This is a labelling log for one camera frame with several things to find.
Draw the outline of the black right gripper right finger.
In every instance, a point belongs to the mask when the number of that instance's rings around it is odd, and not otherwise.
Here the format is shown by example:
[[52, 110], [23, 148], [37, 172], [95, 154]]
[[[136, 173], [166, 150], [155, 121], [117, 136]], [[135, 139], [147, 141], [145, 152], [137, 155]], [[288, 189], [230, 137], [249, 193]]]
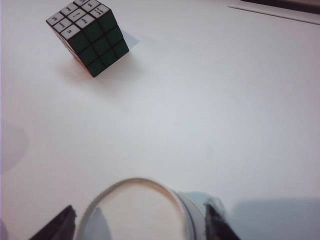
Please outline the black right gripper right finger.
[[205, 206], [205, 237], [207, 240], [240, 240], [225, 218], [221, 202], [209, 198]]

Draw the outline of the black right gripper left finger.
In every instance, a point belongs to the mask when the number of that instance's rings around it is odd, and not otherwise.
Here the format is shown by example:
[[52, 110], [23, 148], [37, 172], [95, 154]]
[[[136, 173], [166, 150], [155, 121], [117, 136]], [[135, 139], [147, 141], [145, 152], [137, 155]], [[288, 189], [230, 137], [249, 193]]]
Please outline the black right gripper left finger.
[[76, 229], [76, 217], [76, 211], [68, 205], [30, 239], [72, 240]]

